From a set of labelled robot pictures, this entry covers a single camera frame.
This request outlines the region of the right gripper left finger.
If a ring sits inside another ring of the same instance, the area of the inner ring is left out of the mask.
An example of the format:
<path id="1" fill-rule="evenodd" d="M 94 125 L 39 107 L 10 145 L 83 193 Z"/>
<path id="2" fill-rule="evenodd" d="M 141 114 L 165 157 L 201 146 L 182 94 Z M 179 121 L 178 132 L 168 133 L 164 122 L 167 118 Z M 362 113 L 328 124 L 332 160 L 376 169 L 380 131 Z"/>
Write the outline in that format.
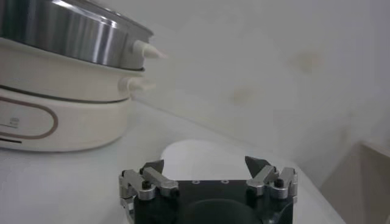
<path id="1" fill-rule="evenodd" d="M 158 160 L 146 163 L 138 172 L 123 170 L 119 176 L 119 196 L 130 200 L 137 197 L 142 201 L 153 200 L 157 194 L 167 198 L 179 196 L 179 182 L 162 174 L 165 162 Z"/>

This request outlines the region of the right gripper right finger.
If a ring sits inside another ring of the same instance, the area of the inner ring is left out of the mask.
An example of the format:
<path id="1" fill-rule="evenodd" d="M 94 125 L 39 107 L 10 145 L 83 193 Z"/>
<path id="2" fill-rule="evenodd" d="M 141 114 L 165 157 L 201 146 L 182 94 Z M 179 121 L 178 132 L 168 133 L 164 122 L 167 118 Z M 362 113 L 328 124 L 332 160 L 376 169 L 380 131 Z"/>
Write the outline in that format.
<path id="1" fill-rule="evenodd" d="M 292 167 L 284 167 L 281 172 L 265 159 L 245 156 L 245 163 L 251 179 L 246 186 L 257 196 L 265 193 L 276 200 L 296 198 L 298 194 L 298 173 Z"/>

